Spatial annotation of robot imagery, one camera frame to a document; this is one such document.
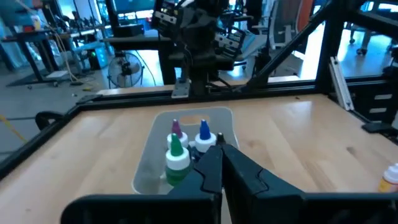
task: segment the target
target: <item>gray floor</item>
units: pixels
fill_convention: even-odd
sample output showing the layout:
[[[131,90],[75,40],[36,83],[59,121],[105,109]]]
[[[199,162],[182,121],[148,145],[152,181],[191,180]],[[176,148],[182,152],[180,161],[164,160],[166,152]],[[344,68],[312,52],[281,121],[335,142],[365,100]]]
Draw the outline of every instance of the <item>gray floor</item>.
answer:
[[[296,54],[299,59],[291,55],[278,69],[276,76],[293,75],[296,73],[304,80],[314,79],[317,72],[317,63],[319,59],[319,50],[322,42],[323,27],[320,26],[309,38],[307,54]],[[381,70],[389,63],[390,54],[386,53],[386,47],[390,38],[383,36],[375,36],[369,45],[367,56],[361,57],[356,55],[356,49],[360,46],[363,33],[355,34],[356,43],[350,45],[349,31],[345,30],[341,42],[339,60],[343,66],[343,72],[346,76],[360,75],[377,75],[381,74]],[[143,86],[155,86],[148,68],[151,70],[156,85],[163,85],[162,75],[160,72],[159,59],[157,52],[152,50],[141,50],[140,55],[146,62],[144,70]],[[26,75],[31,74],[29,67],[18,69],[16,72],[8,72],[4,65],[0,65],[0,114],[7,118],[26,118],[33,117],[40,111],[57,111],[64,113],[69,110],[81,97],[94,94],[98,90],[108,88],[106,76],[108,68],[102,71],[96,71],[84,81],[94,86],[92,92],[82,91],[85,86],[70,86],[69,82],[63,82],[58,88],[48,84],[32,85],[29,90],[26,86],[15,86],[6,88],[10,82],[18,80]],[[250,77],[251,68],[244,71],[242,67],[236,67],[230,72],[221,72],[221,77],[225,80],[239,80],[244,77]],[[30,139],[35,136],[39,130],[33,120],[11,121],[12,125],[26,138]],[[15,151],[23,142],[0,122],[0,140],[3,147],[0,149],[0,160],[7,156],[7,152]]]

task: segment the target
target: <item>wooden tabletop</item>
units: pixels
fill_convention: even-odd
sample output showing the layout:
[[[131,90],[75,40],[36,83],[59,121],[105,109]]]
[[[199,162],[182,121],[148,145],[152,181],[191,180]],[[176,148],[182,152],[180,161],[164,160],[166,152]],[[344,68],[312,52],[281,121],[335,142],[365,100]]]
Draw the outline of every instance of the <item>wooden tabletop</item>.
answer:
[[[0,182],[2,223],[58,223],[72,200],[132,194],[152,122],[163,111],[226,106],[240,150],[306,192],[375,192],[396,145],[323,95],[85,111]]]

